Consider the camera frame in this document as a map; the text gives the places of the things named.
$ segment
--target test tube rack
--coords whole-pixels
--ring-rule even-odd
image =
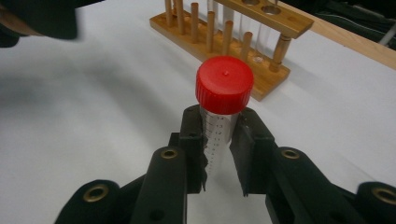
[[[270,58],[260,52],[263,61],[253,58],[257,51],[250,47],[251,32],[244,34],[243,43],[233,38],[233,21],[226,21],[223,31],[214,31],[215,15],[207,12],[207,21],[198,18],[198,3],[191,3],[191,13],[183,8],[182,0],[164,0],[165,12],[150,19],[153,29],[172,40],[200,61],[220,55],[230,55],[244,61],[253,71],[254,86],[251,96],[261,101],[282,83],[290,73],[282,64],[292,38],[298,38],[313,21],[294,11],[275,6],[267,0],[216,0],[216,2],[240,12],[280,32]],[[276,7],[276,13],[265,13],[264,8]]]

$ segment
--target red screw cap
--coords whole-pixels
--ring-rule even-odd
[[[215,114],[240,112],[248,104],[252,88],[251,69],[230,56],[211,58],[197,71],[195,96],[204,109]]]

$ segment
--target clear plastic tube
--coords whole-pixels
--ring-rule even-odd
[[[238,115],[248,104],[253,81],[251,69],[231,56],[210,58],[197,71],[195,95],[203,119],[208,178],[222,173],[224,152]]]
[[[218,115],[201,107],[205,133],[204,153],[208,160],[205,170],[208,177],[219,173],[221,161],[225,150],[230,145],[238,115],[239,113]]]

